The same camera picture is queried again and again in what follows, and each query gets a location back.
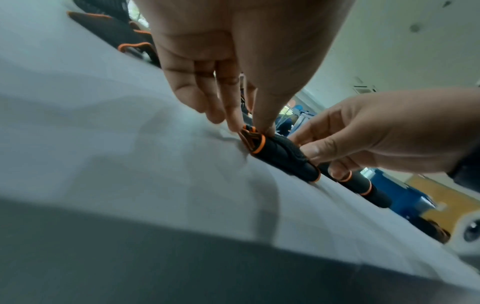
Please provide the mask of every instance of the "table surface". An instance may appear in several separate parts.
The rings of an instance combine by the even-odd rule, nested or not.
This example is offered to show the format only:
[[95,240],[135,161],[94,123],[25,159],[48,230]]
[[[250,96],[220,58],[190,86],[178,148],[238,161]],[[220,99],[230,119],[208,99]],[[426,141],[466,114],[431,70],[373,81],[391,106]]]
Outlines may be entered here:
[[70,20],[73,4],[0,10],[0,193],[13,205],[75,210],[220,236],[354,267],[480,289],[469,266],[390,210],[322,178],[248,155],[171,93],[162,71]]

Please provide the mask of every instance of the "ceiling vent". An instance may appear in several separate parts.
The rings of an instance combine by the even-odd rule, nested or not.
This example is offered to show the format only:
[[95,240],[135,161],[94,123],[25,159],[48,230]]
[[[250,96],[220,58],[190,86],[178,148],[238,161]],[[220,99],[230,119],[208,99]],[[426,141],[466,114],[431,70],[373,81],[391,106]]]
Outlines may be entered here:
[[367,87],[367,86],[353,86],[353,90],[357,94],[375,93],[377,91],[375,87]]

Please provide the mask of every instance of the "yellow wall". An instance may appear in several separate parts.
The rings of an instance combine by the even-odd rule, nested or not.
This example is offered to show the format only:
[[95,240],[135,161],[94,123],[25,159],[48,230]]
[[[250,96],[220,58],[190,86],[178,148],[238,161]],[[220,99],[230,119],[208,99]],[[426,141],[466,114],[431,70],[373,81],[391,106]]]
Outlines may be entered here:
[[434,220],[440,227],[450,233],[461,216],[480,209],[480,201],[445,187],[431,179],[414,175],[406,183],[428,194],[435,202],[447,205],[443,211],[429,210],[422,217]]

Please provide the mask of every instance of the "ceiling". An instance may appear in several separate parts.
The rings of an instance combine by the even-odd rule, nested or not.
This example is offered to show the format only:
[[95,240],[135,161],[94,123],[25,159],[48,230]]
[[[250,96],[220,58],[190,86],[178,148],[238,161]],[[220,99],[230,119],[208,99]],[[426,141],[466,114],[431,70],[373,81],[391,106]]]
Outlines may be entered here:
[[[320,107],[378,91],[473,86],[480,78],[480,1],[357,0],[330,52],[304,88]],[[410,26],[419,24],[419,32]]]

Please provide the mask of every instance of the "white table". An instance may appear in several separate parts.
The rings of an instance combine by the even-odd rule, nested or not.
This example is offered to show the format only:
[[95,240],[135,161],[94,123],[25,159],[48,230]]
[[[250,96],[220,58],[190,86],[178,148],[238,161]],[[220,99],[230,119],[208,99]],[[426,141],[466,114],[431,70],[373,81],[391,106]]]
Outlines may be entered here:
[[71,5],[1,5],[0,302],[478,303],[438,242],[251,157]]

